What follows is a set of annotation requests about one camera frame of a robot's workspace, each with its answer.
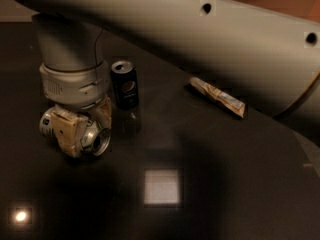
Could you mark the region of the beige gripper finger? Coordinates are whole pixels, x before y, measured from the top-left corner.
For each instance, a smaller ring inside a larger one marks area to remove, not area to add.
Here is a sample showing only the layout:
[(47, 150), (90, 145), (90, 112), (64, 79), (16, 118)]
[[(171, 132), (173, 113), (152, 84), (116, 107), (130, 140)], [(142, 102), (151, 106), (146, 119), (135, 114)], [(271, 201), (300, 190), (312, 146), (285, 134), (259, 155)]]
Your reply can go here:
[(54, 134), (61, 150), (73, 157), (81, 155), (81, 140), (87, 128), (88, 118), (56, 105), (51, 113)]
[(103, 128), (112, 128), (112, 102), (108, 96), (105, 96), (88, 113), (97, 120)]

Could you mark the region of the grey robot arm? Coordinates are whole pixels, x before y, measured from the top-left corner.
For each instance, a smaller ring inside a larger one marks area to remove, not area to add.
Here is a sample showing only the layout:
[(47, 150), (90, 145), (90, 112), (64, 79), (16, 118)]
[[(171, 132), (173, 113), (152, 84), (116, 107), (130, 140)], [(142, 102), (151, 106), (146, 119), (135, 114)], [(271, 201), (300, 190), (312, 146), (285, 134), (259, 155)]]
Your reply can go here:
[(97, 63), (99, 28), (229, 84), (250, 104), (320, 143), (320, 25), (232, 0), (15, 0), (35, 10), (54, 71)]

